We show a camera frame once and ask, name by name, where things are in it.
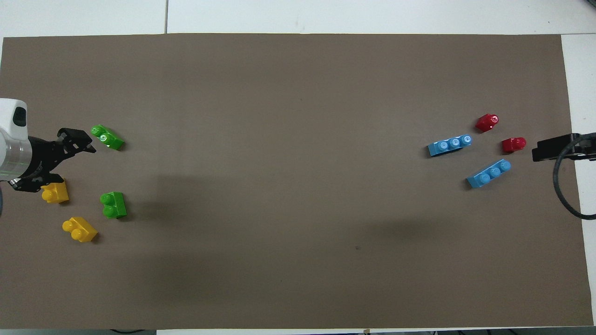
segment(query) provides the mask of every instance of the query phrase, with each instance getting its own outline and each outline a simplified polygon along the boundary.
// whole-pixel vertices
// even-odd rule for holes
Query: black cable
[[[553,184],[553,186],[555,186],[555,193],[557,193],[557,197],[559,198],[559,200],[561,201],[561,203],[563,204],[563,206],[565,206],[565,208],[571,214],[577,216],[578,218],[584,219],[584,220],[594,220],[594,219],[596,219],[596,214],[591,214],[591,215],[581,214],[580,212],[578,212],[577,210],[575,210],[575,208],[573,208],[569,204],[569,202],[567,202],[567,199],[565,199],[565,197],[563,196],[563,193],[561,192],[561,187],[559,186],[559,183],[558,183],[558,170],[561,167],[561,162],[565,158],[565,155],[577,143],[580,143],[581,141],[585,141],[585,140],[589,140],[589,139],[596,139],[596,132],[593,132],[593,133],[590,133],[590,134],[585,134],[585,135],[580,135],[579,137],[577,137],[576,139],[574,139],[572,142],[570,142],[569,144],[567,144],[563,148],[563,151],[561,151],[561,153],[557,157],[557,161],[555,162],[555,167],[552,170],[552,184]]]
[[[144,329],[137,329],[137,330],[131,330],[131,331],[123,331],[123,330],[117,330],[117,329],[110,329],[111,331],[113,331],[114,333],[118,333],[118,334],[134,334],[134,333],[138,333],[139,331],[143,331]]]

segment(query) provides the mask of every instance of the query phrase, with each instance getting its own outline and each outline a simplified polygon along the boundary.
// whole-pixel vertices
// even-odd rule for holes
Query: green lego brick
[[[111,129],[106,128],[103,125],[93,126],[93,128],[91,128],[91,134],[99,138],[105,146],[114,150],[118,150],[124,143],[124,141],[116,136]]]
[[[108,219],[121,218],[126,215],[124,197],[121,192],[110,192],[102,194],[100,203],[104,204],[104,215]]]

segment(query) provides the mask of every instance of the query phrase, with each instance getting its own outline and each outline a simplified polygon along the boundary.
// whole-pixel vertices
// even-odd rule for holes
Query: blue lego brick
[[[429,152],[431,156],[438,156],[459,150],[463,147],[467,147],[470,144],[472,144],[472,137],[468,134],[465,134],[431,143],[429,144]]]
[[[507,160],[501,159],[491,164],[486,169],[478,172],[473,176],[469,176],[468,182],[473,188],[483,187],[488,184],[491,180],[500,176],[503,172],[511,169],[511,163]]]

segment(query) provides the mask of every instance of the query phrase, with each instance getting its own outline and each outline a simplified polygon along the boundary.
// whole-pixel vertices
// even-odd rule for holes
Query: toy building block
[[[511,163],[504,159],[501,159],[493,163],[486,169],[483,169],[482,171],[478,172],[477,174],[469,176],[467,179],[473,188],[483,187],[484,185],[488,184],[491,180],[500,176],[503,172],[509,171],[510,169]]]
[[[91,128],[91,134],[99,138],[100,141],[108,148],[112,148],[114,150],[118,150],[124,143],[124,141],[116,136],[111,129],[106,128],[103,125],[93,126],[93,128]]]
[[[89,242],[97,235],[97,230],[81,217],[70,218],[62,224],[62,230],[70,232],[73,240]]]
[[[494,114],[486,114],[478,119],[476,122],[476,128],[482,132],[491,130],[497,123],[499,123],[499,117]]]
[[[41,197],[47,203],[61,203],[69,199],[69,193],[66,191],[66,180],[63,182],[53,182],[47,186],[41,186],[44,191]]]
[[[512,137],[501,142],[503,151],[506,153],[513,153],[524,149],[526,146],[526,139],[523,137]]]
[[[126,215],[124,197],[121,192],[110,192],[102,194],[100,202],[104,204],[104,215],[108,219],[121,218]]]
[[[438,156],[441,154],[457,151],[463,147],[472,144],[472,137],[465,134],[442,141],[436,141],[428,145],[431,156]]]

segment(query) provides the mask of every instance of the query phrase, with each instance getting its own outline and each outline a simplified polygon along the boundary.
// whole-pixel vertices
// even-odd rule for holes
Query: yellow lego brick
[[[81,217],[70,218],[70,220],[64,221],[62,229],[70,232],[73,240],[79,242],[89,242],[97,235],[97,230]]]
[[[47,203],[61,203],[69,199],[69,193],[66,191],[66,180],[63,182],[53,182],[47,186],[41,186],[44,189],[41,197]]]

